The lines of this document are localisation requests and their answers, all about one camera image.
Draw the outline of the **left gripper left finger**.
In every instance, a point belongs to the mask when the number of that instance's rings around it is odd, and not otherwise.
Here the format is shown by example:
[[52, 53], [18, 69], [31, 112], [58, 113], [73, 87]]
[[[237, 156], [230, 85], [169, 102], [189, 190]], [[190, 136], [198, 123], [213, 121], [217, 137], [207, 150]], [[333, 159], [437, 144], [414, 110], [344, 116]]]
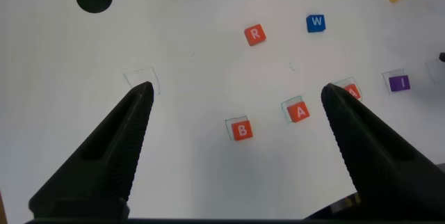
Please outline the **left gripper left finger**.
[[127, 201], [154, 102], [133, 87], [29, 200], [36, 219], [126, 219]]

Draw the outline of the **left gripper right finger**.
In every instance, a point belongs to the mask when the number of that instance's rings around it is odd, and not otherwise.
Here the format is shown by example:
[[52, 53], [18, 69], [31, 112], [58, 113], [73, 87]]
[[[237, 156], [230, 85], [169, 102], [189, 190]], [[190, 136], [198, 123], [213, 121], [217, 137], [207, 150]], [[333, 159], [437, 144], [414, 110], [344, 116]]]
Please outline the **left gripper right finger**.
[[321, 101], [363, 217], [444, 219], [444, 172], [345, 89], [324, 86]]

